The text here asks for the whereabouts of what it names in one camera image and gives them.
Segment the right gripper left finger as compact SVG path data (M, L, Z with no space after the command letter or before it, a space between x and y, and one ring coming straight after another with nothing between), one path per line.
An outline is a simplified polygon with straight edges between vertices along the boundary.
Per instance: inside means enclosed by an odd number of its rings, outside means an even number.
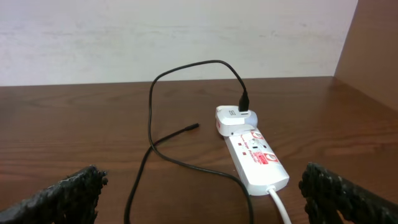
M105 171L90 165L1 211L3 224L90 223L108 183Z

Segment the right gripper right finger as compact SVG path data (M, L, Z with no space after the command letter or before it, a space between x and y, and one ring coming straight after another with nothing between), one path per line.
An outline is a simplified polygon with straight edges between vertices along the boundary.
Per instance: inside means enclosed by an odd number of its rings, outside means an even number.
M397 224L397 204L390 202L316 163L308 163L298 187L306 199L311 224Z

